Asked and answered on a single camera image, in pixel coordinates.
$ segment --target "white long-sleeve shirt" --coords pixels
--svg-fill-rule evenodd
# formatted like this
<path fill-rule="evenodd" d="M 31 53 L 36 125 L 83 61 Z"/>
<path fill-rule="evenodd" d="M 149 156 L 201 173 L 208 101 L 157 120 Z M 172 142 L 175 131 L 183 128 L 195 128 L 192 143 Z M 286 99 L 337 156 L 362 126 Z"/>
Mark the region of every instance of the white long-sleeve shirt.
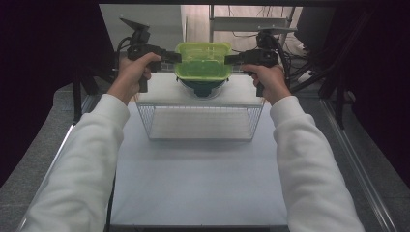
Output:
<path fill-rule="evenodd" d="M 127 107 L 110 95 L 83 115 L 22 231 L 103 231 L 129 117 Z M 278 101 L 271 117 L 290 231 L 364 231 L 328 141 L 297 98 Z"/>

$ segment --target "green plastic container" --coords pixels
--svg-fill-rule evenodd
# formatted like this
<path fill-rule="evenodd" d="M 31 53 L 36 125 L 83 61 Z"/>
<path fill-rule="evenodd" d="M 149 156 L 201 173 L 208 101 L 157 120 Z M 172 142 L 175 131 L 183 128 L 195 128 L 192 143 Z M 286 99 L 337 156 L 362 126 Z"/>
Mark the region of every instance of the green plastic container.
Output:
<path fill-rule="evenodd" d="M 175 66 L 175 74 L 184 80 L 221 81 L 232 72 L 231 65 L 224 65 L 230 43 L 179 43 L 176 52 L 182 63 Z"/>

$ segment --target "white table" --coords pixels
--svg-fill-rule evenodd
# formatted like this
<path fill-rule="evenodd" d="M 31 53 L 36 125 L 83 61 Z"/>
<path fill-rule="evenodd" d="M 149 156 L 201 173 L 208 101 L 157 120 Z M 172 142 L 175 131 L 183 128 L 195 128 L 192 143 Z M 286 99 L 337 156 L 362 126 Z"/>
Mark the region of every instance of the white table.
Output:
<path fill-rule="evenodd" d="M 270 108 L 251 142 L 150 141 L 130 103 L 111 224 L 286 224 Z"/>

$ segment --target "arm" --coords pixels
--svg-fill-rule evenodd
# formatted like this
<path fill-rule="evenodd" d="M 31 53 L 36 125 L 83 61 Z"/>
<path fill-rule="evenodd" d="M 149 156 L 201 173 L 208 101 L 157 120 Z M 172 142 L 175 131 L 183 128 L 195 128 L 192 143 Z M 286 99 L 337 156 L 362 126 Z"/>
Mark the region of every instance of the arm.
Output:
<path fill-rule="evenodd" d="M 278 170 L 290 231 L 364 231 L 332 149 L 313 118 L 290 96 L 279 66 L 243 66 L 257 73 L 273 105 Z"/>
<path fill-rule="evenodd" d="M 103 231 L 123 126 L 130 117 L 126 104 L 142 74 L 151 76 L 144 67 L 160 59 L 148 54 L 122 63 L 108 95 L 73 129 L 22 231 Z"/>

